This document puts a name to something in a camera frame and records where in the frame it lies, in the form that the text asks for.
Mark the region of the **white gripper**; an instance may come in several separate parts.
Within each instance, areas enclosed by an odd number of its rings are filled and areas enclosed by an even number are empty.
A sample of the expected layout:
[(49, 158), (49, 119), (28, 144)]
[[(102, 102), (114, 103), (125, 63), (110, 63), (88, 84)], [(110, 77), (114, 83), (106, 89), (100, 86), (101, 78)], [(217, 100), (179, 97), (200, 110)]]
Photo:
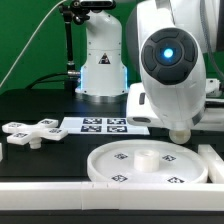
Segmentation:
[(206, 99), (199, 91), (159, 89), (154, 99), (142, 83), (133, 84), (127, 99), (126, 118), (131, 125), (173, 131), (224, 131), (224, 100)]

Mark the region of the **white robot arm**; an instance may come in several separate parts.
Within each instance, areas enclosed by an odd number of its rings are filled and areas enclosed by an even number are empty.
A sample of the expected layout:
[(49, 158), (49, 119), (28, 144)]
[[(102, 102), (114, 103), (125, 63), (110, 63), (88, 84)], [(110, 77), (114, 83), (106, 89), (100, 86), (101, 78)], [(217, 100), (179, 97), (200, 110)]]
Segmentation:
[[(126, 94), (126, 117), (132, 125), (224, 131), (224, 109), (208, 105), (203, 59), (220, 48), (224, 0), (144, 0), (124, 29), (105, 11), (88, 15), (87, 60), (77, 94), (92, 100)], [(123, 36), (141, 78), (137, 84), (127, 84)]]

